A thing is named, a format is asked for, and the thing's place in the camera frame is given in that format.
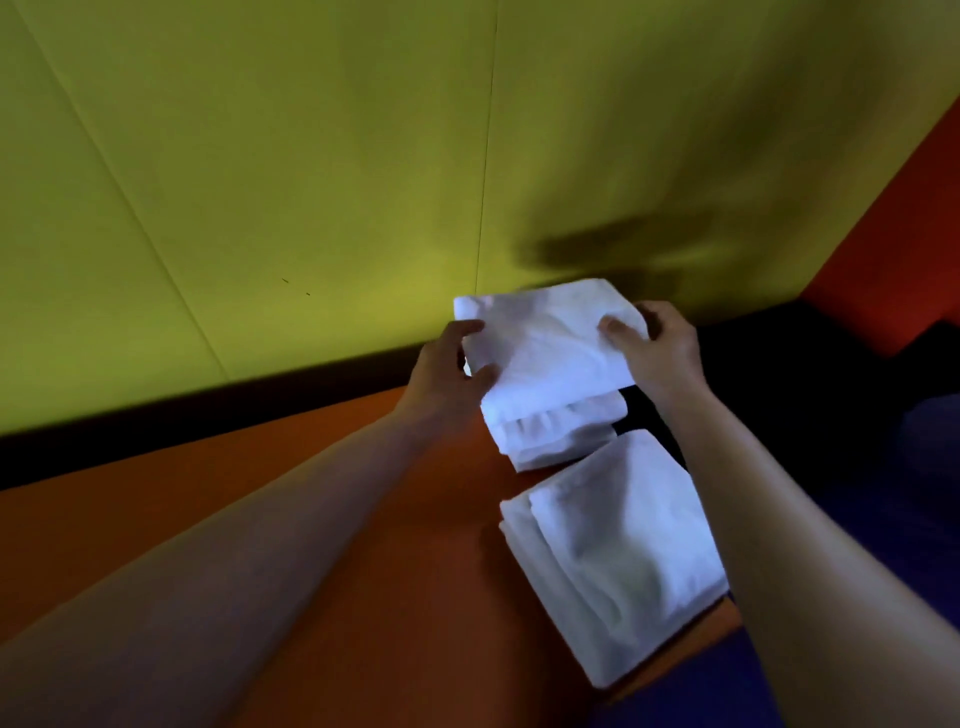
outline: white fabric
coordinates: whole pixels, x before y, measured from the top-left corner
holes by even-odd
[[[535,448],[507,452],[518,473],[559,465],[589,455],[616,439],[611,425],[587,425],[571,431],[559,440]]]
[[[487,425],[606,395],[634,383],[623,355],[597,330],[611,314],[646,336],[643,316],[603,279],[496,296],[462,296],[454,316],[487,322],[464,340],[469,367],[497,364],[481,403]]]
[[[506,455],[548,447],[583,428],[609,425],[626,416],[627,402],[623,395],[613,391],[488,427],[496,446]]]
[[[729,588],[689,475],[646,430],[500,510],[511,551],[598,688]]]

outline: hand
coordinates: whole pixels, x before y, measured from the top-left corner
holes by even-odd
[[[407,391],[394,410],[418,434],[434,439],[461,429],[496,383],[500,372],[493,364],[473,376],[458,366],[463,338],[483,327],[478,320],[451,321],[439,339],[423,345]]]
[[[660,412],[677,398],[709,391],[697,329],[672,303],[645,301],[637,308],[647,320],[649,341],[613,316],[604,316],[598,326],[627,358],[636,386]]]

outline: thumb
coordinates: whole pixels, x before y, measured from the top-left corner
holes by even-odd
[[[635,328],[628,327],[613,316],[604,316],[600,319],[597,328],[622,353],[636,351],[646,343]]]
[[[479,399],[490,392],[491,388],[500,378],[500,368],[496,364],[488,364],[479,372],[474,372],[470,377],[470,384],[473,386]]]

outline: yellow wall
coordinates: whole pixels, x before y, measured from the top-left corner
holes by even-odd
[[[940,0],[0,0],[0,431],[408,344],[474,290],[792,298],[958,33]]]

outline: forearm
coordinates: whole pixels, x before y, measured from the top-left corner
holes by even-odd
[[[660,410],[788,722],[956,717],[952,628],[828,518],[706,387]]]
[[[0,723],[209,723],[425,445],[387,417],[59,607],[0,648]]]

